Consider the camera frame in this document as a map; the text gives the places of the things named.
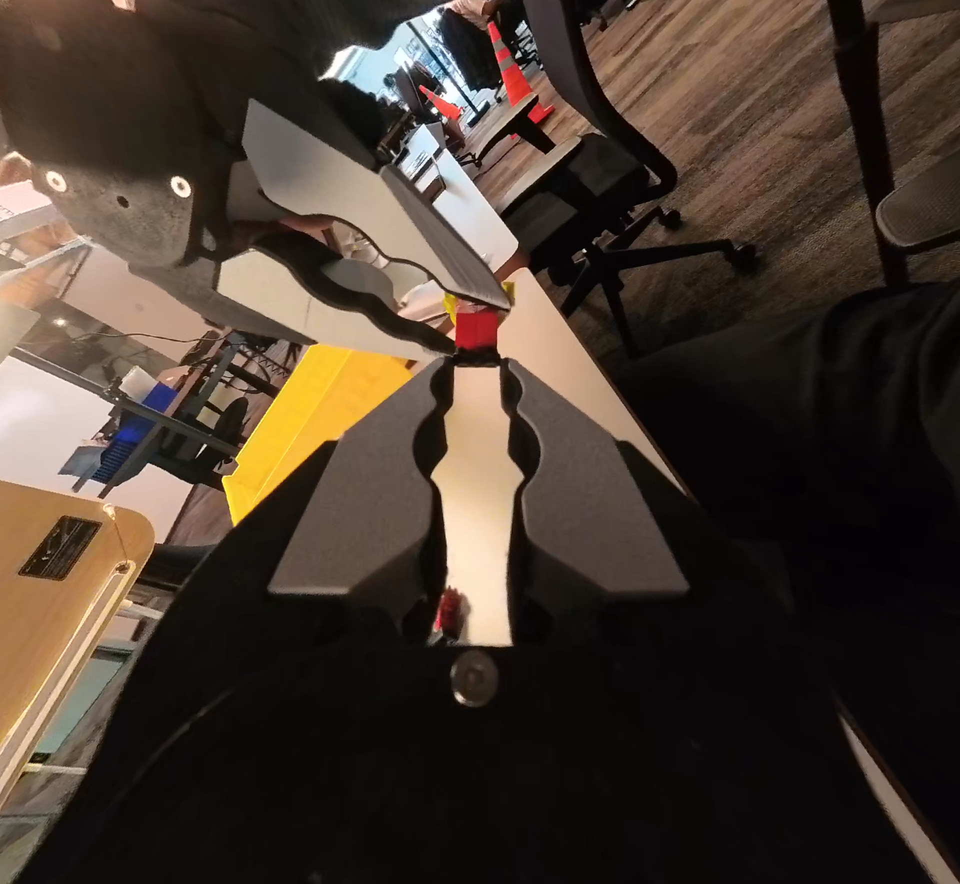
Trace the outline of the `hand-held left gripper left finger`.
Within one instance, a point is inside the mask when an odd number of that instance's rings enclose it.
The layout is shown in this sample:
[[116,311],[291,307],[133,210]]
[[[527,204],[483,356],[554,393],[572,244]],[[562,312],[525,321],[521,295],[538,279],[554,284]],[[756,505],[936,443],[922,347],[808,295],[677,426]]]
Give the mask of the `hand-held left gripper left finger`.
[[426,643],[447,580],[432,473],[448,451],[452,361],[437,360],[346,430],[270,580],[275,597],[373,613]]

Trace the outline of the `yellow plastic bin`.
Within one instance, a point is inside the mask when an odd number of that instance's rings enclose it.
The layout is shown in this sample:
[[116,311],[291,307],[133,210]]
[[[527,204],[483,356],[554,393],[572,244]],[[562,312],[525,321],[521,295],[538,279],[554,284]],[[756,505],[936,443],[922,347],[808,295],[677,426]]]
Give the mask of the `yellow plastic bin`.
[[319,447],[337,441],[410,378],[405,359],[308,347],[223,479],[231,523],[239,524]]

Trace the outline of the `person's leg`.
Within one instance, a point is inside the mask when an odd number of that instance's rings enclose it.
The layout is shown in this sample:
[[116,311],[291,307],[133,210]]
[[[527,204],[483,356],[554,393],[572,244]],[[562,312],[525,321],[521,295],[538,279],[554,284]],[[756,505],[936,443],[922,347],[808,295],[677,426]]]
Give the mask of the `person's leg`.
[[778,545],[834,692],[957,862],[958,280],[678,342],[616,386],[732,538]]

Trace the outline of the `small red lego piece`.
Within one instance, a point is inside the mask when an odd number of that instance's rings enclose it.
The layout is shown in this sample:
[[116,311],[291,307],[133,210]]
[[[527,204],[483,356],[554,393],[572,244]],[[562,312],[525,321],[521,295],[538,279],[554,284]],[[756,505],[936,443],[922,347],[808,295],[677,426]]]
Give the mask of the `small red lego piece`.
[[443,590],[433,626],[434,637],[450,643],[460,640],[466,620],[464,595],[455,587]]

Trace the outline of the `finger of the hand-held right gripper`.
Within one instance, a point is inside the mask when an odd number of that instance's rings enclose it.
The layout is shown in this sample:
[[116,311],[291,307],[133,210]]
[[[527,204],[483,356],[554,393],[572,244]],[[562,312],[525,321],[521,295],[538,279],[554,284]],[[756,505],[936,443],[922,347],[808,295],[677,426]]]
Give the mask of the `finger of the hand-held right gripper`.
[[373,263],[354,256],[327,265],[328,280],[350,292],[378,299],[390,312],[393,333],[362,310],[338,309],[312,295],[294,273],[275,258],[251,249],[225,261],[219,272],[218,293],[269,321],[294,330],[313,343],[340,349],[386,355],[416,362],[431,362],[455,354],[454,342],[433,325],[400,314],[402,302],[427,281],[419,268]]
[[299,216],[360,230],[393,262],[444,291],[507,311],[510,299],[480,255],[396,167],[378,168],[335,116],[316,136],[250,98],[242,146],[265,197]]

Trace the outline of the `black office chair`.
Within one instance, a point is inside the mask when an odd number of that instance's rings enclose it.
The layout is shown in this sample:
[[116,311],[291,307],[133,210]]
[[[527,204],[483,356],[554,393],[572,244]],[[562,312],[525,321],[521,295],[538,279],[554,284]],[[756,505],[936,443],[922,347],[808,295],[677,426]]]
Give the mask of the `black office chair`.
[[705,254],[721,254],[745,271],[756,265],[757,250],[729,239],[633,247],[653,223],[666,230],[682,226],[679,211],[660,205],[632,217],[669,195],[678,171],[606,97],[574,0],[522,1],[546,78],[593,131],[544,152],[504,196],[499,215],[531,273],[547,271],[556,286],[568,288],[560,313],[569,318],[600,288],[624,350],[635,356],[622,273]]

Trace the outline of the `small orange traffic cone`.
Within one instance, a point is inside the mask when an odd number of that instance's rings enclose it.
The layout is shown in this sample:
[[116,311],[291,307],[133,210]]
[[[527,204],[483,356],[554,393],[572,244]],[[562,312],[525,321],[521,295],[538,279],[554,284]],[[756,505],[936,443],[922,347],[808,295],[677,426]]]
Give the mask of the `small orange traffic cone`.
[[454,123],[459,122],[463,114],[463,109],[459,104],[450,102],[424,85],[418,86],[418,89],[423,97],[426,98],[426,100],[438,111],[438,114],[442,118]]

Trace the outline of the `blue plastic crate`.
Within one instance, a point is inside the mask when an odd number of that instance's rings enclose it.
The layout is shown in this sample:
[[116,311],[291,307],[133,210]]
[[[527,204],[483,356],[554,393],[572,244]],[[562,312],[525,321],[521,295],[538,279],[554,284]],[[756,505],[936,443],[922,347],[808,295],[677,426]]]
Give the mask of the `blue plastic crate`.
[[97,434],[79,445],[56,473],[74,479],[75,492],[87,482],[113,489],[123,483],[126,461],[154,427],[148,417],[117,406]]

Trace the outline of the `red yellow black lego model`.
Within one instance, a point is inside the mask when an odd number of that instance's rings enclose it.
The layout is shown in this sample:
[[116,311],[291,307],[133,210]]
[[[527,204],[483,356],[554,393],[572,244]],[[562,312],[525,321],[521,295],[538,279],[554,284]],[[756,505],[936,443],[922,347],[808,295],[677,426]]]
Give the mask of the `red yellow black lego model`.
[[466,300],[448,292],[443,294],[442,306],[453,328],[454,366],[471,369],[500,367],[498,331],[515,304],[515,284],[504,281],[501,286],[507,300],[505,309]]

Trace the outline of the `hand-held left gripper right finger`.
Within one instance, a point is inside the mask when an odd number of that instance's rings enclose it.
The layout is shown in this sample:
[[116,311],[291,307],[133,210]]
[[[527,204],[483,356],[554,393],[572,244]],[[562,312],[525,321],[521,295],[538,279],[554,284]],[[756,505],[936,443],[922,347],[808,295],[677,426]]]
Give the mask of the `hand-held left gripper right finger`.
[[500,363],[512,508],[507,606],[513,638],[544,638],[614,606],[680,600],[690,584],[621,442],[514,359]]

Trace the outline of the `black table leg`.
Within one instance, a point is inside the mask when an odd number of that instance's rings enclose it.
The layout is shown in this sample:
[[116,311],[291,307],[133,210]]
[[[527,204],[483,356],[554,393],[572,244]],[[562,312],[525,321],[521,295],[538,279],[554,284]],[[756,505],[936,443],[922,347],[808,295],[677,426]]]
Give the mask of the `black table leg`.
[[884,237],[876,209],[894,191],[880,85],[880,32],[862,0],[825,0],[834,39],[834,63],[846,103],[884,283],[909,283],[906,256]]

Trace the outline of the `grey mesh office chair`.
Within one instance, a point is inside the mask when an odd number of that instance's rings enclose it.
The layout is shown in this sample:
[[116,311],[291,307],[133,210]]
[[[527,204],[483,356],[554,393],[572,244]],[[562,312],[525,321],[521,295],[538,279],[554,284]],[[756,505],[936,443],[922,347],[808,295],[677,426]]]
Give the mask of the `grey mesh office chair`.
[[874,211],[885,240],[906,254],[959,241],[959,153],[942,158],[885,196]]

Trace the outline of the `large orange traffic cone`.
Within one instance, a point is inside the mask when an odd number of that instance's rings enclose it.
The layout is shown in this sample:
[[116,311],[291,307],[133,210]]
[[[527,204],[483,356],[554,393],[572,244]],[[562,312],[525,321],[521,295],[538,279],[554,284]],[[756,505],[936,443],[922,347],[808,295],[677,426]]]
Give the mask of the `large orange traffic cone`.
[[544,106],[540,102],[538,95],[522,73],[512,51],[503,39],[495,21],[487,22],[487,30],[510,105],[516,107],[524,98],[536,98],[529,108],[529,117],[537,125],[545,122],[554,113],[555,107],[553,105]]

